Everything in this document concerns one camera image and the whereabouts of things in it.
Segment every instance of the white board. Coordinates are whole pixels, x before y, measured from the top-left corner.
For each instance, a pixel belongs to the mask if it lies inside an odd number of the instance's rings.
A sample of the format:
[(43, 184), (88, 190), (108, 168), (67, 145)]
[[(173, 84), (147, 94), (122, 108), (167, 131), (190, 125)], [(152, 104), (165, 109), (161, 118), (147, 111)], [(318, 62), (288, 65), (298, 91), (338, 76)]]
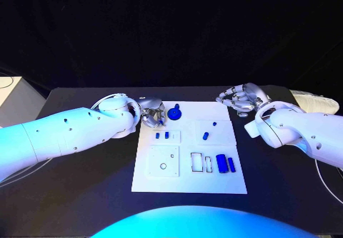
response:
[[(165, 126), (150, 128), (141, 124), (139, 140), (137, 148), (132, 192), (187, 192), (187, 193), (236, 193), (246, 194), (243, 172), (240, 168), (235, 134), (229, 119), (227, 107), (217, 102), (164, 102), (165, 111), (180, 105), (181, 117), (178, 120), (165, 120)], [(203, 129), (210, 130), (209, 142), (201, 141)], [(180, 139), (165, 143), (155, 141), (155, 132), (164, 138), (165, 131), (178, 131)], [(227, 144), (214, 142), (220, 138), (229, 138)], [(151, 146), (178, 147), (178, 176), (148, 176), (148, 156)], [(191, 172), (190, 153), (201, 153), (203, 172)], [(232, 157), (236, 172), (219, 173), (216, 155)], [(204, 157), (210, 157), (211, 173), (206, 172)]]

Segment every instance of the black tabletop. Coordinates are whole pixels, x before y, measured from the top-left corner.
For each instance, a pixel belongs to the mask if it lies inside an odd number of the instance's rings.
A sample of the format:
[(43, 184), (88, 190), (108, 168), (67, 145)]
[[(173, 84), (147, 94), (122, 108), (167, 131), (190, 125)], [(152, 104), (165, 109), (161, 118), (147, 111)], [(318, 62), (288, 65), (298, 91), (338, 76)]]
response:
[[(126, 93), (164, 101), (214, 101), (223, 87), (57, 88), (39, 118), (90, 107), (103, 96)], [(289, 91), (262, 87), (276, 101), (295, 103)], [(314, 159), (292, 146), (271, 148), (252, 139), (229, 110), (248, 194), (131, 192), (137, 132), (86, 151), (54, 158), (20, 181), (0, 189), (0, 236), (90, 236), (128, 216), (154, 208), (201, 205), (248, 211), (273, 218), (314, 234), (343, 234), (343, 205), (327, 192)], [(320, 163), (327, 185), (343, 198), (335, 168)]]

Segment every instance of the small blue part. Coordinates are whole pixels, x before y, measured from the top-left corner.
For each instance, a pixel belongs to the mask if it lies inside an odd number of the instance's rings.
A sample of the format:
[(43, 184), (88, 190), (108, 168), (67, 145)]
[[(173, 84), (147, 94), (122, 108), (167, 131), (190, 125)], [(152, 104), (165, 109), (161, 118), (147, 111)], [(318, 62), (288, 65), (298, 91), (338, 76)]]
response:
[(227, 158), (227, 162), (229, 162), (229, 166), (230, 166), (230, 172), (235, 172), (236, 169), (235, 169), (235, 165), (233, 165), (233, 160), (232, 160), (232, 158)]
[(178, 104), (174, 105), (174, 108), (170, 108), (168, 113), (167, 113), (167, 116), (168, 116), (170, 120), (178, 120), (180, 119), (181, 113), (180, 113), (178, 108), (180, 108)]
[(201, 137), (201, 139), (203, 139), (203, 140), (206, 140), (206, 139), (207, 139), (207, 137), (209, 137), (209, 133), (206, 132), (206, 133), (203, 134), (203, 137)]
[(217, 169), (219, 173), (226, 173), (229, 171), (227, 163), (224, 155), (216, 155), (216, 163), (217, 163)]

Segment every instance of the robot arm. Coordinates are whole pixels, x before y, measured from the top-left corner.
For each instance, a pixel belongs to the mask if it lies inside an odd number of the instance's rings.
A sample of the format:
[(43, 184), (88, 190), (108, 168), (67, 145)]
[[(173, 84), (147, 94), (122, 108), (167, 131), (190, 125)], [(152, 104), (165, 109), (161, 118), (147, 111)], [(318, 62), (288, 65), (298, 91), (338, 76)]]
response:
[(125, 94), (112, 94), (90, 109), (72, 109), (0, 129), (0, 181), (37, 162), (126, 136), (135, 131), (141, 115), (150, 122), (147, 126), (161, 126), (161, 100), (144, 98), (138, 102)]
[[(232, 100), (224, 99), (229, 92), (236, 93)], [(245, 125), (252, 138), (260, 135), (273, 148), (294, 145), (311, 158), (343, 168), (343, 117), (305, 113), (295, 105), (273, 102), (252, 83), (226, 90), (216, 101), (237, 110), (240, 117), (246, 117), (245, 112), (255, 109), (255, 120)]]

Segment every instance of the blue object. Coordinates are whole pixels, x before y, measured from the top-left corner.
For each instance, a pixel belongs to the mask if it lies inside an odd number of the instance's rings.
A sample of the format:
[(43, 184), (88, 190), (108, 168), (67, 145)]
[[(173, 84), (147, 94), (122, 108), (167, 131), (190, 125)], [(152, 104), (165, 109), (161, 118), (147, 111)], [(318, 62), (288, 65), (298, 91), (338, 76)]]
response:
[(178, 104), (174, 105), (174, 108), (170, 108), (168, 113), (167, 113), (167, 116), (168, 116), (170, 120), (178, 120), (180, 119), (181, 113), (180, 113), (178, 108), (180, 108)]
[(207, 139), (207, 137), (209, 137), (209, 133), (206, 132), (206, 133), (203, 134), (203, 137), (201, 137), (201, 139), (203, 139), (203, 140), (206, 140), (206, 139)]
[(204, 206), (173, 206), (141, 212), (92, 236), (108, 237), (315, 238), (304, 230), (271, 218)]
[(233, 160), (232, 160), (232, 158), (227, 158), (227, 162), (229, 162), (229, 166), (230, 166), (230, 172), (235, 172), (236, 169), (235, 169), (235, 165), (233, 165)]
[(219, 173), (226, 173), (229, 171), (227, 163), (226, 163), (226, 158), (224, 155), (216, 155), (216, 163), (217, 163), (217, 169)]

